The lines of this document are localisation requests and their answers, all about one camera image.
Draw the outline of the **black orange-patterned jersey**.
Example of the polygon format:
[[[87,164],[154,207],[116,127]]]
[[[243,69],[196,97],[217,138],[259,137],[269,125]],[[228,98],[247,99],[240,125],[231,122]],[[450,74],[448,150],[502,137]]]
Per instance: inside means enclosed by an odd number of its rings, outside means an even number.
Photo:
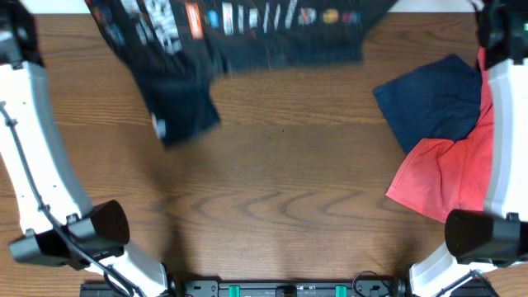
[[[88,0],[102,37],[130,70],[166,147],[219,123],[221,76],[355,63],[394,0]]]

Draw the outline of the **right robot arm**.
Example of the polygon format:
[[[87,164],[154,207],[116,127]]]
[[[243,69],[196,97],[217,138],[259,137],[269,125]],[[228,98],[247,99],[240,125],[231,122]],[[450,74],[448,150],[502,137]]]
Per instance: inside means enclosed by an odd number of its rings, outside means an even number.
[[[527,3],[487,1],[477,22],[495,120],[488,192],[483,210],[449,213],[445,241],[409,268],[405,296],[448,296],[527,262]]]

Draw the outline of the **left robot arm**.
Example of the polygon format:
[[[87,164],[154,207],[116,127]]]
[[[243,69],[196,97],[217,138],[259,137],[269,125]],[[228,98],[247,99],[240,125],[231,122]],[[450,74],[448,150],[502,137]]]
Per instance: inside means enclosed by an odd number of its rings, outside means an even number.
[[[93,205],[80,186],[54,123],[35,21],[20,1],[1,3],[1,156],[23,232],[9,245],[16,262],[97,273],[113,295],[180,294],[166,266],[130,241],[121,205]]]

